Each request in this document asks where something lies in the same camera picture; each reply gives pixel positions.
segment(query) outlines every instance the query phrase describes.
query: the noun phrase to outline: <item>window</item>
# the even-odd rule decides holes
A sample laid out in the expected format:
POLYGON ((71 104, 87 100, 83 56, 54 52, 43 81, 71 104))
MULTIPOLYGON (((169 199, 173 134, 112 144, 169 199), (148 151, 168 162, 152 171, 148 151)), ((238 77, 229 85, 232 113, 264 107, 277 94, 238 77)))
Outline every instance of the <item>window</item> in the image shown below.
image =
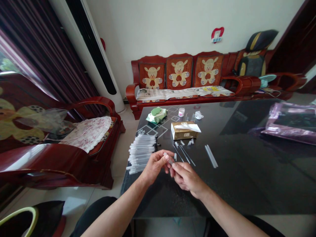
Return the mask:
POLYGON ((3 72, 14 71, 21 73, 20 70, 13 64, 13 62, 8 59, 3 52, 0 51, 0 70, 3 72))

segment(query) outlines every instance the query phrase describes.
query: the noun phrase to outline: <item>tiled floor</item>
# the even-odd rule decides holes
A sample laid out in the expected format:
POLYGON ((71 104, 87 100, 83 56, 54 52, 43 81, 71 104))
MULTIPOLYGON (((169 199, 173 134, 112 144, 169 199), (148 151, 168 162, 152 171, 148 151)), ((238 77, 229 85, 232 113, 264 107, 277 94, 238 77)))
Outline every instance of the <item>tiled floor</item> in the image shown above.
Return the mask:
MULTIPOLYGON (((302 96, 296 94, 290 102, 309 104, 315 96, 302 96)), ((84 187, 58 188, 51 191, 24 189, 22 193, 0 213, 0 219, 8 214, 26 206, 32 206, 43 201, 64 200, 64 212, 67 216, 64 236, 69 236, 84 210, 93 202, 104 196, 119 197, 123 182, 125 167, 128 158, 128 146, 134 140, 138 121, 129 106, 121 115, 126 128, 126 133, 121 134, 112 156, 112 176, 114 184, 112 190, 100 190, 84 187)), ((316 226, 316 217, 311 215, 286 215, 286 216, 260 216, 263 220, 273 225, 285 236, 311 236, 316 226)), ((204 218, 153 218, 137 220, 137 236, 202 236, 204 232, 204 218)))

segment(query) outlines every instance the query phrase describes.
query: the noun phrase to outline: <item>forearm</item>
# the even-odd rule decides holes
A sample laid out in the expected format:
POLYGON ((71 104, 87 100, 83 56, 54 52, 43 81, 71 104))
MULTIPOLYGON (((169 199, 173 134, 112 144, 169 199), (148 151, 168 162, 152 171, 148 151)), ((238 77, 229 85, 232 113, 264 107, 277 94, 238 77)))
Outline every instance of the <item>forearm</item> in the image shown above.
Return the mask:
POLYGON ((229 237, 267 236, 210 188, 201 194, 200 200, 229 237))
POLYGON ((122 236, 148 189, 148 183, 138 178, 129 189, 108 207, 82 236, 122 236))

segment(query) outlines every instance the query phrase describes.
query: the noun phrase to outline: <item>red heart decoration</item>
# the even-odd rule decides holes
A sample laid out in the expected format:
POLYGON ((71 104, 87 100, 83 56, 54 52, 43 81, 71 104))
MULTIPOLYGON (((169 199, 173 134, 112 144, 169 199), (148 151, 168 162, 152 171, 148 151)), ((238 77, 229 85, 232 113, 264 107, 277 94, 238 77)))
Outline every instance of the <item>red heart decoration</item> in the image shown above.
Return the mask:
POLYGON ((206 79, 206 80, 208 80, 208 79, 210 79, 210 78, 211 78, 211 74, 208 73, 208 74, 205 75, 205 79, 206 79))
POLYGON ((155 80, 151 80, 149 84, 150 84, 150 86, 154 86, 156 84, 156 82, 155 82, 155 80))
POLYGON ((181 81, 182 77, 180 75, 177 76, 176 81, 181 81))

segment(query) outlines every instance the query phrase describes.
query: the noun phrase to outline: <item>dark pants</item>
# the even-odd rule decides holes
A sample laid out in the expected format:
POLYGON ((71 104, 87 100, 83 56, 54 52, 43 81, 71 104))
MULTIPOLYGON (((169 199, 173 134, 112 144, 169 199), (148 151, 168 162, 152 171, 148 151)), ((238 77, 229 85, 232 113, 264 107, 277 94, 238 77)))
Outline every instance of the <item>dark pants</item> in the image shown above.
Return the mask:
MULTIPOLYGON (((91 204, 90 207, 82 214, 78 220, 73 233, 70 237, 80 237, 86 229, 115 201, 116 197, 102 197, 99 200, 91 204)), ((123 237, 131 237, 132 228, 128 225, 123 237)))
MULTIPOLYGON (((82 214, 78 220, 76 227, 70 237, 80 237, 86 231, 86 229, 88 229, 88 227, 99 217, 99 215, 101 215, 116 200, 117 198, 115 197, 103 197, 92 203, 92 205, 82 214)), ((261 230, 263 230, 268 236, 285 237, 277 229, 260 218, 255 216, 245 217, 258 226, 261 230)), ((128 225, 123 237, 131 236, 132 228, 131 225, 128 225)), ((213 218, 207 218, 204 237, 207 236, 226 237, 227 234, 213 218)))

